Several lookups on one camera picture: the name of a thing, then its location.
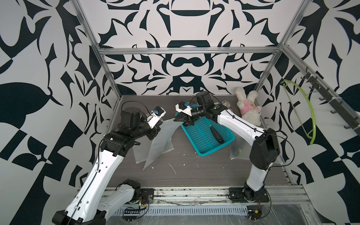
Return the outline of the teal plastic basket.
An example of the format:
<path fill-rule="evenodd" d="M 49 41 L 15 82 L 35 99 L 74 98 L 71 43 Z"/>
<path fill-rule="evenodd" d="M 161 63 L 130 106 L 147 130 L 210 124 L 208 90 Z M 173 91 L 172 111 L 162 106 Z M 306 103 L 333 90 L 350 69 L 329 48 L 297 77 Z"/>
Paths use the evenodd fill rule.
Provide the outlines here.
<path fill-rule="evenodd" d="M 212 125 L 223 137 L 224 143 L 219 144 L 213 137 L 210 125 Z M 233 132 L 223 125 L 217 124 L 205 117 L 200 118 L 193 126 L 181 125 L 184 133 L 193 145 L 198 155 L 205 157 L 228 146 L 235 140 Z"/>

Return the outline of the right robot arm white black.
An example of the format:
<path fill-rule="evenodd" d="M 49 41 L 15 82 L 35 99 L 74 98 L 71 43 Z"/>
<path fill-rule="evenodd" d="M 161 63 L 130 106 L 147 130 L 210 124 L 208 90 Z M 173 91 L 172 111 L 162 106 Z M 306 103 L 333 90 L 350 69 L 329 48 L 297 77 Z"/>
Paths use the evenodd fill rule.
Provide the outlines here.
<path fill-rule="evenodd" d="M 280 154 L 276 132 L 245 121 L 221 103 L 215 103 L 207 91 L 196 94 L 195 98 L 198 103 L 196 108 L 183 101 L 175 105 L 178 114 L 174 121 L 182 122 L 183 125 L 194 125 L 195 121 L 205 117 L 243 138 L 251 146 L 249 159 L 252 163 L 245 189 L 253 193 L 263 189 L 268 170 Z"/>

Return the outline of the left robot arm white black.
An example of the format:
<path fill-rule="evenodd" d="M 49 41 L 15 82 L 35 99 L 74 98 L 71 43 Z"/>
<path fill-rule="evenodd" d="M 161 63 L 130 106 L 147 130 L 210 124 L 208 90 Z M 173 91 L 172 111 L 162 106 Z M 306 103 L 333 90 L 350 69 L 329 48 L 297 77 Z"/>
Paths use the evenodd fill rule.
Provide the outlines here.
<path fill-rule="evenodd" d="M 122 110 L 118 126 L 104 136 L 87 180 L 71 204 L 55 213 L 52 222 L 55 225 L 104 225 L 125 203 L 137 201 L 141 186 L 130 179 L 106 199 L 101 197 L 128 151 L 140 144 L 137 139 L 147 137 L 153 140 L 157 136 L 165 114 L 166 111 L 159 106 L 149 115 L 136 107 Z"/>

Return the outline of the translucent zip-top bag top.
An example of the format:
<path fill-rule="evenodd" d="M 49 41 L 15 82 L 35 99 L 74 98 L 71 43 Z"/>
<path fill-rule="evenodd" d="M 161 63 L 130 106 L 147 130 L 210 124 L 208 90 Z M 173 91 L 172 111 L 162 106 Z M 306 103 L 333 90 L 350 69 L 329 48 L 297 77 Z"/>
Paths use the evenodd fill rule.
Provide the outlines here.
<path fill-rule="evenodd" d="M 230 143 L 230 158 L 250 160 L 257 168 L 265 170 L 274 163 L 280 154 L 278 138 L 273 129 L 255 131 L 253 144 L 235 135 L 235 141 Z"/>

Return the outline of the translucent zip-top bag bottom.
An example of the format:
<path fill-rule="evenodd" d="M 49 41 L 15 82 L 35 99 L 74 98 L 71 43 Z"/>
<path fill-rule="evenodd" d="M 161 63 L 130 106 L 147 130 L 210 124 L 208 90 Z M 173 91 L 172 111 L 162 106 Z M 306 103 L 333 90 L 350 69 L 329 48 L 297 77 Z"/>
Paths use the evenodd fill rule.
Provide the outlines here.
<path fill-rule="evenodd" d="M 140 145 L 134 145 L 132 147 L 132 149 L 133 149 L 133 153 L 134 153 L 134 157 L 135 157 L 135 162 L 136 162 L 136 164 L 139 164 L 139 163 L 144 162 L 144 161 L 147 160 L 147 157 L 148 157 L 149 152 L 150 152 L 152 141 L 149 140 L 147 136 L 139 138 L 136 141 L 139 142 Z M 168 153 L 168 152 L 170 152 L 172 150 L 174 150 L 174 146 L 173 146 L 173 144 L 171 142 L 171 139 L 170 139 L 165 144 L 165 147 L 164 147 L 164 150 L 163 150 L 162 154 Z"/>

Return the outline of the translucent zip-top bag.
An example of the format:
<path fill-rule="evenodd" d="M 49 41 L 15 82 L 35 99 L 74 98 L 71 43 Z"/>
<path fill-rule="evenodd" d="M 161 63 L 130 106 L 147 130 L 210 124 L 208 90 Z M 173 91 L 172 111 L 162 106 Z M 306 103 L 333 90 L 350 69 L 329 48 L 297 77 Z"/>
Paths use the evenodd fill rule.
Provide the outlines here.
<path fill-rule="evenodd" d="M 230 158 L 250 160 L 257 168 L 265 170 L 274 163 L 280 154 L 278 138 L 273 129 L 255 131 L 253 144 L 235 135 L 235 141 L 230 143 Z"/>
<path fill-rule="evenodd" d="M 153 139 L 149 155 L 147 157 L 144 169 L 146 169 L 151 163 L 153 163 L 160 155 L 165 151 L 165 146 L 171 141 L 172 135 L 175 130 L 181 126 L 183 122 L 176 122 L 173 119 L 166 120 L 160 125 L 160 132 Z"/>
<path fill-rule="evenodd" d="M 139 142 L 140 145 L 134 145 L 132 147 L 132 149 L 133 149 L 133 153 L 134 153 L 134 157 L 135 157 L 135 162 L 136 162 L 136 164 L 139 164 L 139 163 L 144 162 L 144 161 L 147 160 L 147 157 L 148 157 L 149 152 L 150 152 L 152 141 L 149 140 L 147 136 L 139 138 L 136 141 Z M 168 153 L 168 152 L 170 152 L 172 150 L 174 150 L 174 146 L 173 146 L 173 144 L 171 142 L 171 139 L 170 139 L 165 144 L 165 147 L 164 147 L 164 150 L 163 150 L 162 154 Z"/>

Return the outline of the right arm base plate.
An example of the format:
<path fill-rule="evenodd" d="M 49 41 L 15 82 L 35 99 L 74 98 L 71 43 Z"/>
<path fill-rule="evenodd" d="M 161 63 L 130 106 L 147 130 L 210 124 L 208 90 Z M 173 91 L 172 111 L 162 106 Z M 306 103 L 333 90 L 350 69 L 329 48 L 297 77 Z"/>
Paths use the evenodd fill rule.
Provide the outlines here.
<path fill-rule="evenodd" d="M 270 201 L 267 190 L 262 187 L 254 191 L 249 187 L 230 187 L 228 198 L 234 203 L 268 203 Z"/>

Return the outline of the dark eggplant five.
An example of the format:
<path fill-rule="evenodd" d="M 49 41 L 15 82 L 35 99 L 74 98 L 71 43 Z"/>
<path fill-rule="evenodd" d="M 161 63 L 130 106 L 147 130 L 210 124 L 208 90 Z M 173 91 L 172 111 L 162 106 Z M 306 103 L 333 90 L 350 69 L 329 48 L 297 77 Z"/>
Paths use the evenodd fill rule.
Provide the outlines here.
<path fill-rule="evenodd" d="M 223 143 L 224 143 L 224 139 L 223 139 L 222 135 L 221 135 L 212 125 L 210 125 L 210 130 L 211 130 L 211 133 L 212 133 L 214 139 L 215 139 L 219 144 L 223 144 Z"/>

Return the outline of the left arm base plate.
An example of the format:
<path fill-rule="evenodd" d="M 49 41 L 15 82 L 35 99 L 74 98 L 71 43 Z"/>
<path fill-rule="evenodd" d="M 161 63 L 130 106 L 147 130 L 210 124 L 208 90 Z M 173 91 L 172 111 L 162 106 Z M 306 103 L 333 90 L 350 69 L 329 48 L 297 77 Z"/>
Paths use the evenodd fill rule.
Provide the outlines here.
<path fill-rule="evenodd" d="M 135 189 L 133 199 L 131 201 L 140 204 L 148 203 L 149 201 L 152 201 L 154 199 L 154 191 L 155 189 L 153 188 L 138 187 L 137 189 Z"/>

